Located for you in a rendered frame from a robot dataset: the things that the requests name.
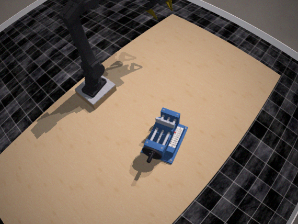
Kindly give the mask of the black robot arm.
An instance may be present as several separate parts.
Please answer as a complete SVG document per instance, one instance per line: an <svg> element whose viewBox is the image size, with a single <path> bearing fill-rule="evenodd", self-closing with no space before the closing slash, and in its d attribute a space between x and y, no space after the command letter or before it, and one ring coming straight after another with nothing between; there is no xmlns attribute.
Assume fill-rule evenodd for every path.
<svg viewBox="0 0 298 224"><path fill-rule="evenodd" d="M107 83L102 78L105 67L98 62L91 46L88 42L80 15L85 11L98 6L101 0L69 0L59 13L59 18L63 20L81 56L81 68L85 77L85 86L82 92L90 97L95 97L97 93Z"/></svg>

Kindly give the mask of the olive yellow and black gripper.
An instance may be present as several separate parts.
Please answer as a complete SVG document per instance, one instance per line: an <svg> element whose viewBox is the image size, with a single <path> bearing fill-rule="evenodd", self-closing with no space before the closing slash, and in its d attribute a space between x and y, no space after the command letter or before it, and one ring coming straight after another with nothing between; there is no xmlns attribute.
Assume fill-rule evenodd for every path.
<svg viewBox="0 0 298 224"><path fill-rule="evenodd" d="M156 1L156 2L154 2L154 3L150 3L150 2L149 2L149 3L146 4L148 7L145 8L145 11L146 11L146 12L148 11L148 13L151 14L156 20L157 20L157 17L156 17L156 15L155 15L154 11L153 11L150 7L156 5L157 3L158 3L158 1ZM170 9L171 11L173 11L173 8L172 8L172 0L166 0L165 3L166 3L167 6L169 7L169 9ZM150 12L151 12L151 13L150 13Z"/></svg>

